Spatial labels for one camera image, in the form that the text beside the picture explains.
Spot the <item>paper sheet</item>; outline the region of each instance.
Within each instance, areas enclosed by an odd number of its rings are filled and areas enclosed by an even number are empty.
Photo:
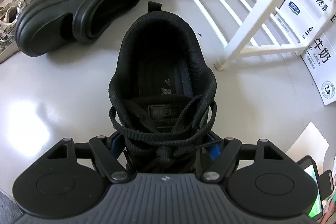
[[[316,162],[319,175],[323,173],[323,161],[329,147],[326,139],[321,135],[316,126],[310,122],[299,138],[287,151],[286,155],[298,161],[310,155]]]

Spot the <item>shoe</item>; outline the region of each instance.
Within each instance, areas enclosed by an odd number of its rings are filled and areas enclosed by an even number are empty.
[[[149,11],[122,41],[109,85],[110,119],[136,171],[192,172],[215,121],[216,79],[191,27],[156,3]]]
[[[17,18],[31,0],[12,0],[0,10],[0,64],[19,52],[15,43]]]
[[[70,42],[92,43],[139,0],[33,0],[19,16],[16,43],[40,56]]]

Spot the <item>white sneaker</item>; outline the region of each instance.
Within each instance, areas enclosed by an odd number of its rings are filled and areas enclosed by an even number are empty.
[[[16,20],[31,0],[12,0],[0,9],[0,64],[19,52],[14,39]]]

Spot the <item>green screen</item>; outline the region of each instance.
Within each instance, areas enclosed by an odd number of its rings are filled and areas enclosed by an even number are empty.
[[[305,169],[305,171],[308,175],[310,175],[313,178],[313,180],[317,184],[317,179],[316,179],[316,176],[315,176],[313,165],[309,165]],[[322,212],[322,206],[321,206],[320,192],[319,192],[319,189],[318,189],[317,198],[316,198],[315,203],[313,205],[313,208],[311,209],[308,216],[309,217],[314,217],[314,216],[317,216],[320,212]]]

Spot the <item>white plastic frame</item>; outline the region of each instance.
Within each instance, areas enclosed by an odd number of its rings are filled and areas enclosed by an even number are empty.
[[[283,52],[296,52],[298,55],[302,54],[302,52],[307,48],[307,46],[318,36],[319,32],[323,29],[325,24],[330,20],[333,14],[336,11],[336,6],[334,4],[334,0],[332,0],[332,5],[330,9],[324,12],[323,16],[317,22],[314,30],[310,33],[309,37],[306,39],[302,39],[297,36],[297,41],[293,41],[288,33],[281,27],[280,23],[276,20],[273,11],[276,11],[280,16],[281,12],[278,10],[276,5],[280,3],[281,0],[256,0],[253,8],[245,1],[239,0],[248,10],[249,14],[244,20],[237,16],[237,14],[231,9],[231,7],[227,4],[225,0],[219,0],[221,4],[228,10],[228,12],[232,15],[233,19],[239,24],[239,29],[233,36],[233,38],[227,42],[221,33],[220,29],[211,18],[210,14],[207,12],[205,7],[199,0],[193,0],[200,11],[203,13],[205,18],[208,20],[212,29],[216,33],[220,42],[223,45],[223,52],[219,56],[215,66],[218,70],[223,70],[226,66],[231,63],[231,61],[237,57],[246,57],[246,56],[254,56],[254,55],[265,55],[265,54],[274,54],[274,53],[283,53]],[[265,25],[265,21],[268,18],[277,25],[280,31],[288,40],[288,43],[279,45],[278,41],[271,33],[271,31]],[[263,28],[266,34],[269,36],[272,44],[270,45],[261,45],[259,46],[255,39],[253,38],[254,34],[257,32],[259,28]]]

